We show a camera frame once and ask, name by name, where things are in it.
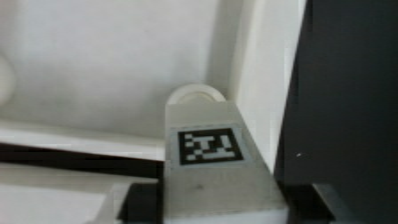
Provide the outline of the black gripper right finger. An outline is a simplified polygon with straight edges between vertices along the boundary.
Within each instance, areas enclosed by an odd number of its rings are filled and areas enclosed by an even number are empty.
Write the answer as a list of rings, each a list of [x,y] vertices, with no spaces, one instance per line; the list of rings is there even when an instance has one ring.
[[[345,224],[351,210],[331,184],[280,183],[290,213],[289,224]]]

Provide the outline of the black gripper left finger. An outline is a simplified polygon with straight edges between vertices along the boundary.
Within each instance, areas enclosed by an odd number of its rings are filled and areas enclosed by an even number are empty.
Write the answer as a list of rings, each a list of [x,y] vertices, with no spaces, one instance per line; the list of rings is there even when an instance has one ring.
[[[164,224],[162,189],[157,183],[130,186],[118,214],[122,224]]]

